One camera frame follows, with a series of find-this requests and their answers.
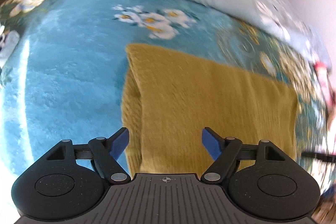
towel fold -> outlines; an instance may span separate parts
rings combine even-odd
[[[131,44],[126,52],[122,120],[130,131],[131,176],[201,176],[213,162],[202,145],[204,127],[246,144],[269,139],[295,158],[297,95],[291,87],[162,47]]]

floral blanket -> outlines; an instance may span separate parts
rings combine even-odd
[[[286,43],[213,8],[189,0],[7,0],[0,24],[21,37],[0,75],[0,169],[8,189],[1,219],[15,211],[11,184],[55,143],[87,143],[122,126],[125,47],[133,42],[293,85],[297,154],[328,150],[325,107],[308,62]],[[297,161],[322,191],[328,188],[333,165]],[[127,170],[124,155],[119,163]]]

